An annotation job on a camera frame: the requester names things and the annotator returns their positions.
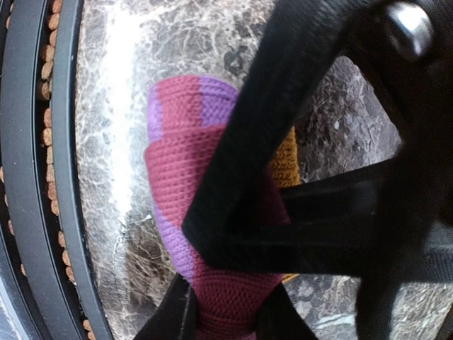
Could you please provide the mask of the maroon purple orange sock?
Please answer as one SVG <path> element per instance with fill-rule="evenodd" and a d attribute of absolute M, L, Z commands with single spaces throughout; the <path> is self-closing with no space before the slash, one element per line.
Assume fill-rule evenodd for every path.
<path fill-rule="evenodd" d="M 233 86 L 210 76 L 166 79 L 149 94 L 145 161 L 154 214 L 177 274 L 197 298 L 195 339 L 257 339 L 257 314 L 282 283 L 280 274 L 208 266 L 182 232 L 183 218 L 237 95 Z"/>

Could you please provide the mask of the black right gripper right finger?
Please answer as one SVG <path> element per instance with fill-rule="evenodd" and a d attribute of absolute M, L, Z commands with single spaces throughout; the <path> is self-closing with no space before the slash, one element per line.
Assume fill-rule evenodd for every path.
<path fill-rule="evenodd" d="M 299 316 L 283 284 L 263 303 L 256 317 L 257 340 L 317 340 Z"/>

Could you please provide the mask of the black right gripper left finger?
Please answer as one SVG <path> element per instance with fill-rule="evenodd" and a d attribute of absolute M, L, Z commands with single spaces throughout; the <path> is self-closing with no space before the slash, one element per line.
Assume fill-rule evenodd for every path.
<path fill-rule="evenodd" d="M 194 340 L 197 329 L 197 298 L 182 275 L 177 274 L 152 317 L 134 340 Z"/>

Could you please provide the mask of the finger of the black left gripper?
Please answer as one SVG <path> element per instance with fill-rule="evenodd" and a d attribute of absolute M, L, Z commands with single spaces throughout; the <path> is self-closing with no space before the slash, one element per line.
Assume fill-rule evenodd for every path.
<path fill-rule="evenodd" d="M 389 161 L 310 185 L 294 120 L 347 54 L 403 135 Z M 452 2 L 278 1 L 183 221 L 217 268 L 362 279 L 359 339 L 388 339 L 407 281 L 452 279 Z"/>

